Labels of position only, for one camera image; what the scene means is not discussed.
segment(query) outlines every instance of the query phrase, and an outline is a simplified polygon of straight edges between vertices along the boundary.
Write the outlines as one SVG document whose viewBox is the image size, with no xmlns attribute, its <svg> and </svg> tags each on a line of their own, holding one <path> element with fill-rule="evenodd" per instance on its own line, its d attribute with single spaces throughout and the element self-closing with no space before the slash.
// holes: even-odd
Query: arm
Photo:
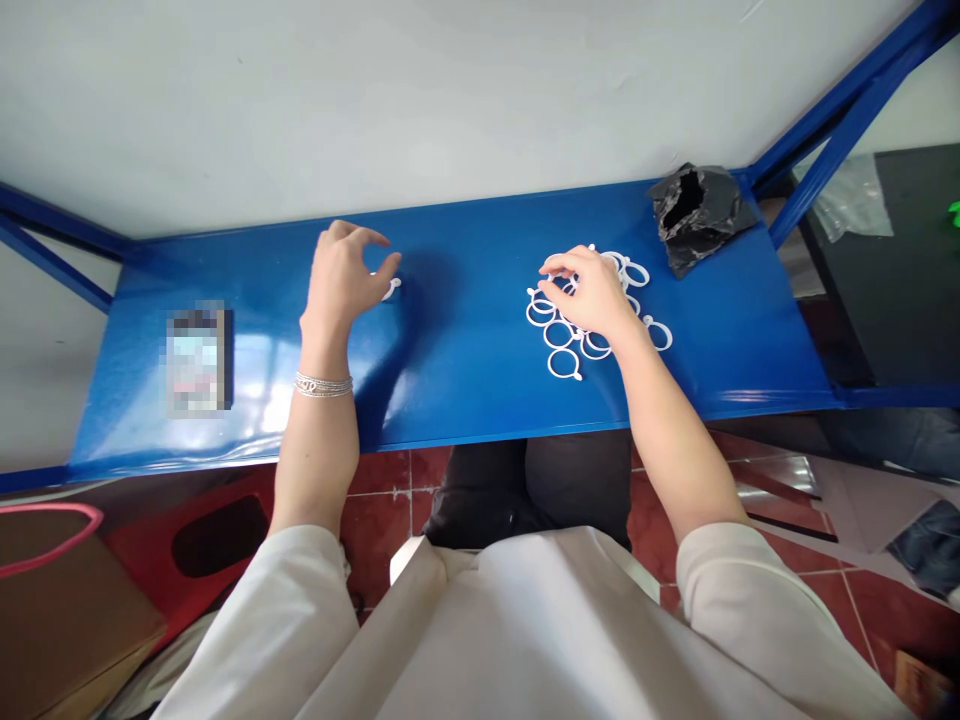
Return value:
<svg viewBox="0 0 960 720">
<path fill-rule="evenodd" d="M 400 262 L 394 253 L 371 276 L 363 264 L 368 243 L 388 244 L 339 220 L 320 235 L 300 320 L 304 375 L 349 377 L 350 327 L 380 301 Z M 336 538 L 358 457 L 353 395 L 294 393 L 269 537 L 157 709 L 157 720 L 300 712 L 358 630 Z"/>
<path fill-rule="evenodd" d="M 723 455 L 624 298 L 613 260 L 581 245 L 551 258 L 540 272 L 579 276 L 573 296 L 552 282 L 541 280 L 539 287 L 564 317 L 600 333 L 613 348 L 627 392 L 633 439 L 677 542 L 704 525 L 746 524 Z"/>
<path fill-rule="evenodd" d="M 579 275 L 572 297 L 552 282 L 540 289 L 604 335 L 620 364 L 634 442 L 680 544 L 690 627 L 810 717 L 908 717 L 817 595 L 746 527 L 723 456 L 624 299 L 613 262 L 577 247 L 540 272 Z"/>
<path fill-rule="evenodd" d="M 390 244 L 383 235 L 342 220 L 320 234 L 307 309 L 300 318 L 304 375 L 332 381 L 350 376 L 347 339 L 353 321 L 380 302 L 400 264 L 400 253 L 392 253 L 371 275 L 363 264 L 363 248 L 370 243 Z M 270 534 L 319 525 L 339 537 L 359 457 L 353 394 L 312 398 L 294 392 L 280 445 Z"/>
</svg>

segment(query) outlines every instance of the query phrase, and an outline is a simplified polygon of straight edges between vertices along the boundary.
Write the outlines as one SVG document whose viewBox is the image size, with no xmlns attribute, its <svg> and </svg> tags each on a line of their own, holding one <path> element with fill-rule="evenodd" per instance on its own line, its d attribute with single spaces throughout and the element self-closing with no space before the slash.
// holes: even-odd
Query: blue metal bar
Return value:
<svg viewBox="0 0 960 720">
<path fill-rule="evenodd" d="M 66 465 L 37 468 L 36 470 L 18 470 L 0 473 L 0 493 L 39 490 L 54 485 L 64 485 L 70 478 L 70 469 Z"/>
<path fill-rule="evenodd" d="M 830 142 L 820 153 L 794 190 L 777 219 L 770 227 L 770 237 L 777 249 L 786 241 L 787 236 L 803 218 L 820 191 L 833 177 L 870 124 L 877 117 L 900 83 L 927 56 L 930 47 L 936 42 L 936 35 L 929 32 L 916 40 L 914 45 L 897 58 L 881 75 L 873 81 L 847 112 L 843 121 L 833 131 Z"/>
<path fill-rule="evenodd" d="M 99 225 L 64 212 L 15 188 L 0 183 L 0 211 L 21 227 L 80 247 L 111 260 L 123 257 L 133 241 Z"/>
<path fill-rule="evenodd" d="M 0 215 L 0 241 L 73 290 L 97 310 L 105 314 L 110 311 L 113 298 L 109 293 L 3 215 Z"/>
<path fill-rule="evenodd" d="M 811 108 L 750 167 L 751 184 L 758 196 L 771 179 L 787 170 L 826 137 L 824 128 L 836 124 L 838 115 L 851 106 L 873 81 L 894 60 L 912 47 L 918 38 L 932 29 L 943 28 L 957 11 L 954 0 L 925 0 L 903 22 L 840 80 L 823 99 Z M 956 27 L 946 39 L 956 33 Z"/>
<path fill-rule="evenodd" d="M 836 388 L 848 409 L 870 407 L 960 407 L 960 385 Z"/>
</svg>

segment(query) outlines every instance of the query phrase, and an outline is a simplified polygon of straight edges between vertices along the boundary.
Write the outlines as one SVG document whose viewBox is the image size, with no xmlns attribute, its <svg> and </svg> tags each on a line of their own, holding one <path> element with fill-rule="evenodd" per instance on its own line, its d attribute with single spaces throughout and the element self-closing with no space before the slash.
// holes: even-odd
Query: red plastic stool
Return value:
<svg viewBox="0 0 960 720">
<path fill-rule="evenodd" d="M 266 537 L 275 465 L 164 515 L 112 533 L 107 546 L 167 620 L 162 650 L 236 582 Z"/>
</svg>

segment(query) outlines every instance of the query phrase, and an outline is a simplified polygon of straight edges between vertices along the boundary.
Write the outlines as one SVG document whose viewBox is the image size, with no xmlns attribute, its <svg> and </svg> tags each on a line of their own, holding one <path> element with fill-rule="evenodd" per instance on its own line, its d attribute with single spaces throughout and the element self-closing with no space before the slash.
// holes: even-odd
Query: black plastic bag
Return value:
<svg viewBox="0 0 960 720">
<path fill-rule="evenodd" d="M 736 178 L 717 165 L 686 163 L 647 196 L 653 198 L 660 239 L 678 280 L 760 221 L 743 202 Z"/>
</svg>

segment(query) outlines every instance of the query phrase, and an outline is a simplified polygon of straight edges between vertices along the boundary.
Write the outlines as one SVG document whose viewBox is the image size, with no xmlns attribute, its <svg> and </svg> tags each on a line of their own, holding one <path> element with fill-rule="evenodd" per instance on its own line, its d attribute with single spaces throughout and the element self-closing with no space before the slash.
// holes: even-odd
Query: blue metal table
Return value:
<svg viewBox="0 0 960 720">
<path fill-rule="evenodd" d="M 748 181 L 741 178 L 748 197 Z M 644 265 L 644 314 L 668 325 L 664 359 L 705 419 L 838 407 L 767 230 L 682 282 L 667 266 L 649 182 L 351 216 L 404 254 L 403 285 L 350 340 L 363 452 L 626 427 L 615 360 L 583 382 L 547 372 L 524 311 L 551 253 L 583 243 Z M 316 238 L 329 220 L 165 238 L 125 257 L 71 480 L 275 459 L 300 351 Z M 385 251 L 368 249 L 376 267 Z M 220 418 L 166 417 L 167 318 L 200 301 L 234 313 L 234 402 Z"/>
</svg>

